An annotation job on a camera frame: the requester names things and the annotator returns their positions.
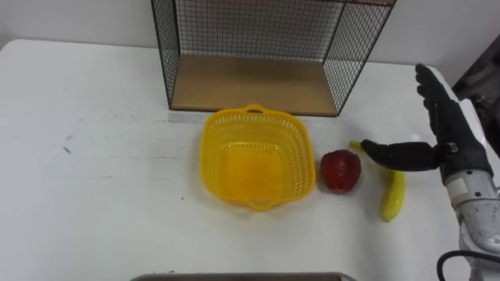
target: white table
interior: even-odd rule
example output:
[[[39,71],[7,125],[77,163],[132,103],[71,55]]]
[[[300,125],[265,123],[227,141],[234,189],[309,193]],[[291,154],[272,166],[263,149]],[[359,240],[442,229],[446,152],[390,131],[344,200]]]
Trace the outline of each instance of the white table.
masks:
[[[379,220],[384,185],[364,155],[349,196],[315,189],[268,212],[218,201],[198,177],[208,113],[168,110],[157,52],[44,41],[0,52],[1,280],[170,270],[437,278],[439,255],[458,247],[438,172],[408,174],[391,223]],[[415,87],[412,66],[368,63],[340,117],[301,117],[316,159],[349,140],[432,142]],[[460,258],[445,271],[469,275]]]

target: yellow basket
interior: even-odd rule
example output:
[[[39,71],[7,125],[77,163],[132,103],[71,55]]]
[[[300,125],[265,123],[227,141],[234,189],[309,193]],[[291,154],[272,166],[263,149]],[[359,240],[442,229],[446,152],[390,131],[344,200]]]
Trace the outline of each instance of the yellow basket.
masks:
[[[301,121],[260,105],[224,109],[207,119],[200,172],[215,196],[258,211],[303,198],[316,178]]]

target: banana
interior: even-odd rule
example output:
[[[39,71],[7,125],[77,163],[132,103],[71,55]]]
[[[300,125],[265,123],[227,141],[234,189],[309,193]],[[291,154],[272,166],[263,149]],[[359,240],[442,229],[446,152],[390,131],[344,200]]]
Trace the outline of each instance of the banana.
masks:
[[[349,141],[349,146],[363,151],[363,147],[357,141]],[[390,222],[401,211],[406,183],[404,172],[391,169],[386,169],[386,172],[387,186],[380,202],[380,218],[385,222]]]

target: black wire mesh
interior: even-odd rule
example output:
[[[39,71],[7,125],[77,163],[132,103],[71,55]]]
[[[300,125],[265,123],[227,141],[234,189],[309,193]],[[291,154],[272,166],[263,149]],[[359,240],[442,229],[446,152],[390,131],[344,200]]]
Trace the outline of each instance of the black wire mesh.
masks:
[[[323,60],[341,3],[177,0],[183,54]]]
[[[378,39],[390,5],[346,3],[323,61],[328,85],[340,112]]]
[[[159,56],[162,60],[166,98],[171,107],[180,56],[175,3],[174,0],[151,0],[151,5],[158,37]]]
[[[152,0],[169,105],[180,54],[323,63],[350,95],[395,0]]]

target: white wall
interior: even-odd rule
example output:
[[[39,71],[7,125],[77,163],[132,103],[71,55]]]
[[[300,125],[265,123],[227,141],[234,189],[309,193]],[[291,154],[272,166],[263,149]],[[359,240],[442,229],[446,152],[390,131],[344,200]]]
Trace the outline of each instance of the white wall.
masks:
[[[399,0],[370,57],[423,62],[455,83],[500,34],[498,0]],[[0,44],[13,38],[155,47],[149,0],[0,0]]]

